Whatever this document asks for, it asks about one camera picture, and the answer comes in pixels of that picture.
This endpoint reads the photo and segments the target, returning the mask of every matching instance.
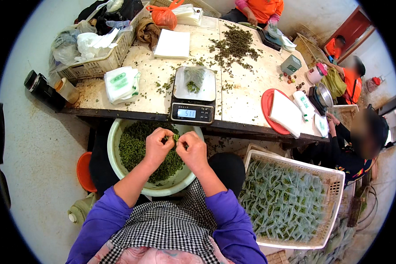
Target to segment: black thermos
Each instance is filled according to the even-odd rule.
[[[60,112],[66,100],[50,85],[42,74],[30,71],[24,82],[25,87],[33,96],[56,112]]]

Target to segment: red plate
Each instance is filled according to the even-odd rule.
[[[269,118],[271,114],[271,108],[273,107],[273,97],[275,94],[275,90],[281,92],[284,96],[289,98],[287,95],[285,95],[284,92],[278,89],[268,89],[267,91],[264,92],[263,96],[261,97],[261,109],[263,110],[264,118],[267,120],[271,128],[273,128],[277,133],[281,135],[288,135],[290,134],[289,131],[287,131],[284,127],[282,127],[281,124],[276,123],[275,121]]]

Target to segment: brown cloth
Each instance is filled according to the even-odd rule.
[[[145,43],[149,43],[148,48],[157,45],[158,38],[160,37],[160,29],[150,18],[143,18],[136,28],[136,37]]]

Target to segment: orange shirt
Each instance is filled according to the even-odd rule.
[[[262,24],[266,24],[273,14],[281,16],[284,9],[283,0],[270,0],[270,2],[267,0],[247,0],[247,3],[258,22]]]
[[[361,78],[358,78],[356,80],[355,93],[354,93],[355,73],[352,70],[348,70],[346,68],[343,68],[343,73],[345,74],[346,92],[348,93],[349,97],[351,97],[352,94],[354,95],[353,98],[351,98],[353,103],[348,99],[346,99],[346,103],[356,104],[358,103],[359,95],[361,95],[362,80]]]
[[[341,48],[335,48],[334,45],[336,45],[336,39],[332,38],[332,40],[330,40],[327,43],[326,49],[329,52],[330,56],[334,57],[337,60],[340,57],[341,53],[342,53],[342,49]]]

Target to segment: checkered apron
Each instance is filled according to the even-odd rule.
[[[186,251],[205,263],[219,263],[209,240],[216,227],[202,186],[195,179],[177,204],[158,201],[134,207],[123,228],[111,237],[114,247],[100,263],[115,263],[124,249],[136,247]]]

